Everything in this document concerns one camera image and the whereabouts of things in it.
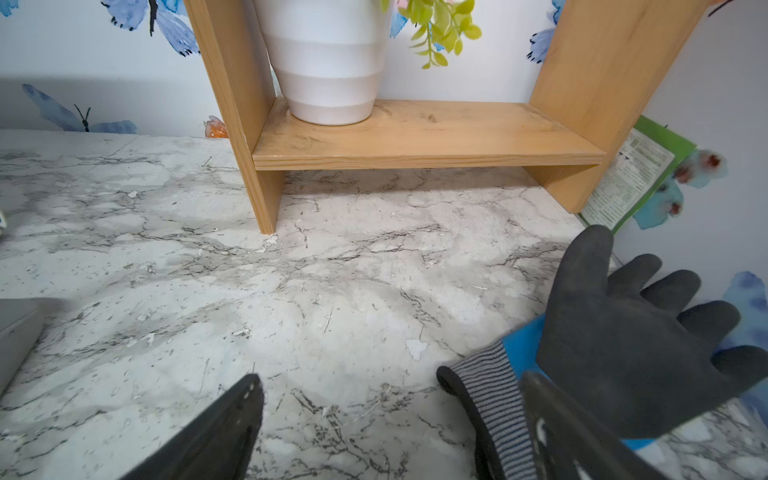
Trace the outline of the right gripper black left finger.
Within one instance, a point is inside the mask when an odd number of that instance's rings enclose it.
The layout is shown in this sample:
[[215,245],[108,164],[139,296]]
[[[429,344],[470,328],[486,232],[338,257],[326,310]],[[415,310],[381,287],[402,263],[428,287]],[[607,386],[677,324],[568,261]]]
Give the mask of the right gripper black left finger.
[[243,376],[126,479],[227,479],[246,476],[262,425],[263,385]]

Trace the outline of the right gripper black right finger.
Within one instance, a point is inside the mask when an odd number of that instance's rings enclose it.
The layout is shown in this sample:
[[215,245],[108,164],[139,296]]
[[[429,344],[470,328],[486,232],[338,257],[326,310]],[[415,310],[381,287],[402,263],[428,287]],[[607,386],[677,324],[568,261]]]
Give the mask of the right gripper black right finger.
[[545,376],[522,377],[525,415],[540,479],[662,479]]

